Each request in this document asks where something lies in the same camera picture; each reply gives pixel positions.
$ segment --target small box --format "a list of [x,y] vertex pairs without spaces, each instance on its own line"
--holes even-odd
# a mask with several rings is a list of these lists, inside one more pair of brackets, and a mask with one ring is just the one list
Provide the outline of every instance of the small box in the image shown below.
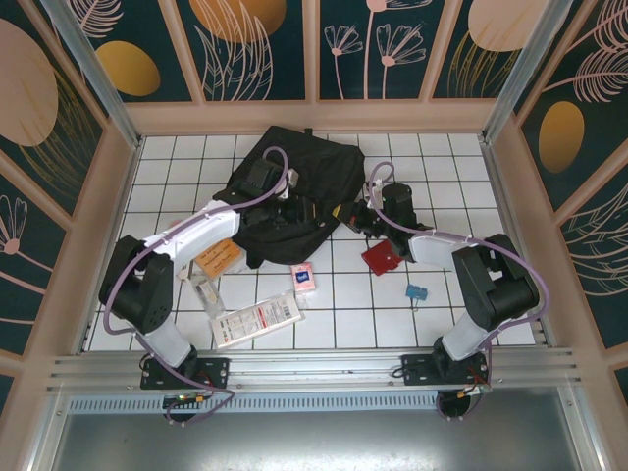
[[214,319],[210,326],[216,348],[220,350],[268,334],[303,318],[294,293],[287,292]]
[[217,280],[243,256],[240,248],[230,239],[212,245],[194,261],[211,280]]
[[299,265],[292,265],[290,270],[292,271],[292,282],[294,283],[294,290],[296,292],[306,292],[316,289],[311,263],[305,262]]

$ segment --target black bracket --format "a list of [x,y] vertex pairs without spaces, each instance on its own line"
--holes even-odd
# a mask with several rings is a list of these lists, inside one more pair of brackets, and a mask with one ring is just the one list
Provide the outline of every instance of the black bracket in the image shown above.
[[[229,378],[229,358],[198,358],[196,373],[191,378],[197,383],[207,384],[207,378],[215,388],[226,388]],[[155,359],[144,362],[139,387],[142,390],[193,390],[188,383],[168,373]]]
[[403,378],[406,386],[442,386],[469,385],[475,382],[471,369],[480,378],[489,379],[487,359],[482,353],[476,353],[460,362],[459,367],[452,368],[446,376],[439,371],[434,356],[430,353],[422,355],[401,356],[401,367],[393,372],[396,378]]

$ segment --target metal floor panel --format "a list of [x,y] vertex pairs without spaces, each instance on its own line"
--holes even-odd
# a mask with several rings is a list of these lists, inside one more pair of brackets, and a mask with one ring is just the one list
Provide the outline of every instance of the metal floor panel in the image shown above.
[[463,422],[433,410],[68,417],[55,471],[570,471],[555,392],[495,391]]

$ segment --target metal vent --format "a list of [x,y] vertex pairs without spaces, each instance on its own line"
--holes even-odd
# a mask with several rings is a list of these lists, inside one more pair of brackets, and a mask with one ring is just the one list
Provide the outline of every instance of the metal vent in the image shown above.
[[[70,414],[161,414],[164,396],[74,397]],[[187,404],[172,413],[205,411],[221,397]],[[219,412],[333,412],[355,410],[434,409],[435,392],[329,392],[297,394],[239,394]]]

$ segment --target white package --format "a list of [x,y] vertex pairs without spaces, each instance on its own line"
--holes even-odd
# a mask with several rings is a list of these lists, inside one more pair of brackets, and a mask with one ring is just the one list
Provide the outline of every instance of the white package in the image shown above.
[[211,321],[216,348],[228,348],[304,319],[287,292]]

